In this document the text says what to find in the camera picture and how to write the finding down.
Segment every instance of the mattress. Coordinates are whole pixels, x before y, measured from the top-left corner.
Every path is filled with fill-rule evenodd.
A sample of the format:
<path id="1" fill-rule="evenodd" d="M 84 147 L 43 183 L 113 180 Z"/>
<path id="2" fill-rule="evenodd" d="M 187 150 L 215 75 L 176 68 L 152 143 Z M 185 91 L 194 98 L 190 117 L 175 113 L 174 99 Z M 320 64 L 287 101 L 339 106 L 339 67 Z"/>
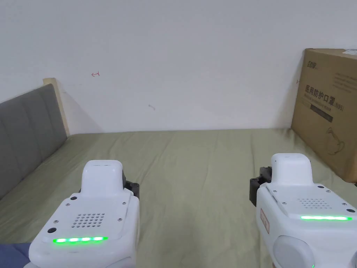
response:
<path id="1" fill-rule="evenodd" d="M 357 207 L 357 187 L 290 129 L 78 134 L 0 201 L 0 243 L 32 241 L 61 201 L 78 192 L 87 161 L 117 159 L 141 188 L 138 267 L 271 268 L 249 179 L 279 152 L 308 156 L 314 182 Z"/>

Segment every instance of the white wall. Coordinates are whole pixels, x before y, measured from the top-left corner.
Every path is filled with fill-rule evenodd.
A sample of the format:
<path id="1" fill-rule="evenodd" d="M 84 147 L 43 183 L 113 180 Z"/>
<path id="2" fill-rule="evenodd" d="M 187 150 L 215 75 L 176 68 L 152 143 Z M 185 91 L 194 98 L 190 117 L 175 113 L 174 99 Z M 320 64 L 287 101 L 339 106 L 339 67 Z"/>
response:
<path id="1" fill-rule="evenodd" d="M 303 49 L 357 48 L 356 0 L 0 3 L 0 101 L 55 77 L 72 134 L 289 127 Z"/>

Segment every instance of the gray upholstered headboard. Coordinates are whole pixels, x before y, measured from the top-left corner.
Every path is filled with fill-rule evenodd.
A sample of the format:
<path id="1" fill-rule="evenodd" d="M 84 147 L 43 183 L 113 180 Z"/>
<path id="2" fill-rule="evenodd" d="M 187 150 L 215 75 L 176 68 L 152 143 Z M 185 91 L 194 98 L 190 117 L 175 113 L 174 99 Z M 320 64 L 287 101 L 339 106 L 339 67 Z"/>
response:
<path id="1" fill-rule="evenodd" d="M 0 199 L 66 139 L 52 84 L 0 103 Z"/>

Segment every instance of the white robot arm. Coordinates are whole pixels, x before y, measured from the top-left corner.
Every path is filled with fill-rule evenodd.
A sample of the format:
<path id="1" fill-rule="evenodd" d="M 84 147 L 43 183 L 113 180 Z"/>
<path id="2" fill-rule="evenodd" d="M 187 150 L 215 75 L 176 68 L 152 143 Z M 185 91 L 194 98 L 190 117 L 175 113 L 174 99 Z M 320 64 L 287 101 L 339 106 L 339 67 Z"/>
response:
<path id="1" fill-rule="evenodd" d="M 356 268 L 356 209 L 312 181 L 303 154 L 275 154 L 256 194 L 256 221 L 276 268 Z"/>
<path id="2" fill-rule="evenodd" d="M 81 192 L 65 199 L 38 233 L 25 268 L 135 268 L 139 199 L 124 188 L 122 170 L 116 160 L 85 165 Z"/>

